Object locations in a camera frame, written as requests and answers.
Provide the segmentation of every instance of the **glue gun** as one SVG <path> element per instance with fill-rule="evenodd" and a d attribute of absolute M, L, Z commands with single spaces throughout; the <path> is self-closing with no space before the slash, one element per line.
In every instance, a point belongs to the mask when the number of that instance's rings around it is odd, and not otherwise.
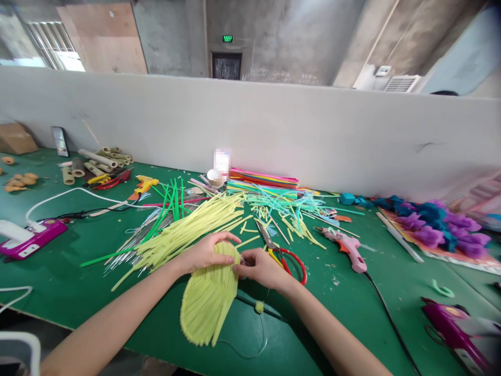
<path fill-rule="evenodd" d="M 358 247 L 360 247 L 360 242 L 348 235 L 341 232 L 334 231 L 331 228 L 320 228 L 315 227 L 320 231 L 326 238 L 339 243 L 341 252 L 346 252 L 351 261 L 351 268 L 357 273 L 367 272 L 367 264 L 364 262 L 363 258 L 360 256 Z"/>
<path fill-rule="evenodd" d="M 141 182 L 137 185 L 139 188 L 134 189 L 134 193 L 137 194 L 143 194 L 149 190 L 152 185 L 160 183 L 158 179 L 153 179 L 144 175 L 137 175 L 136 177 Z"/>

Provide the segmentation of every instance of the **pliers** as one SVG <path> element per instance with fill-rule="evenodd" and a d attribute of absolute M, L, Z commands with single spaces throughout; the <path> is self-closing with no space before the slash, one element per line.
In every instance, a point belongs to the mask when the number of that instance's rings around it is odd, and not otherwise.
<path fill-rule="evenodd" d="M 100 184 L 96 187 L 94 187 L 95 189 L 99 190 L 99 191 L 104 191 L 104 190 L 108 190 L 110 188 L 113 188 L 114 186 L 120 184 L 120 183 L 125 183 L 127 180 L 130 180 L 130 172 L 134 170 L 134 167 L 132 167 L 131 169 L 128 169 L 124 172 L 122 172 L 121 174 L 119 174 L 117 177 L 115 177 L 114 179 L 104 183 L 104 184 Z"/>
<path fill-rule="evenodd" d="M 268 254 L 290 275 L 292 275 L 289 266 L 287 265 L 287 262 L 285 262 L 285 259 L 283 257 L 283 254 L 286 253 L 288 255 L 291 255 L 299 264 L 301 267 L 301 271 L 303 272 L 303 279 L 301 280 L 301 285 L 306 285 L 306 282 L 308 281 L 308 273 L 306 272 L 306 266 L 304 266 L 304 263 L 301 261 L 299 257 L 297 257 L 294 253 L 292 253 L 289 250 L 286 250 L 284 248 L 279 248 L 275 245 L 275 243 L 272 242 L 270 235 L 266 231 L 266 229 L 262 226 L 261 223 L 257 222 L 257 227 L 259 228 L 259 232 L 261 233 L 261 236 L 263 237 L 266 246 L 268 247 Z M 280 259 L 278 259 L 273 252 L 278 252 Z"/>

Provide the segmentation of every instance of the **hand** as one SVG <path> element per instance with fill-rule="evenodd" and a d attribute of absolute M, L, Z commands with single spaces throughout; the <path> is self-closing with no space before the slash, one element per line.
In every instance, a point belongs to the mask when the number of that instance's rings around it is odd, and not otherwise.
<path fill-rule="evenodd" d="M 233 257 L 214 253 L 215 244 L 227 240 L 242 243 L 230 232 L 215 232 L 202 238 L 172 261 L 177 263 L 182 274 L 192 273 L 195 269 L 210 265 L 231 265 L 235 262 Z"/>
<path fill-rule="evenodd" d="M 241 277 L 247 277 L 261 285 L 282 293 L 287 285 L 295 279 L 273 260 L 262 248 L 255 248 L 242 252 L 240 255 L 245 261 L 234 265 L 233 271 Z"/>

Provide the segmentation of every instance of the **forearm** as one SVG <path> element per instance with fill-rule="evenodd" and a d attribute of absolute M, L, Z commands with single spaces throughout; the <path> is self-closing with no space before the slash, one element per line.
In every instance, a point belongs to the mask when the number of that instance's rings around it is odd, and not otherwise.
<path fill-rule="evenodd" d="M 123 293 L 52 351 L 42 362 L 42 375 L 98 374 L 181 275 L 172 261 Z"/>
<path fill-rule="evenodd" d="M 280 291 L 339 375 L 391 375 L 385 366 L 297 281 Z"/>

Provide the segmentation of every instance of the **white board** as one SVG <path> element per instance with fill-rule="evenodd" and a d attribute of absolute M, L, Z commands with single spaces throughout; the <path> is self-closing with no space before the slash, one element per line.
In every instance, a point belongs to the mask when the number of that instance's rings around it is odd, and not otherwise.
<path fill-rule="evenodd" d="M 212 79 L 0 67 L 0 121 L 43 146 L 119 146 L 139 162 L 234 167 L 316 189 L 441 198 L 501 161 L 501 101 Z"/>

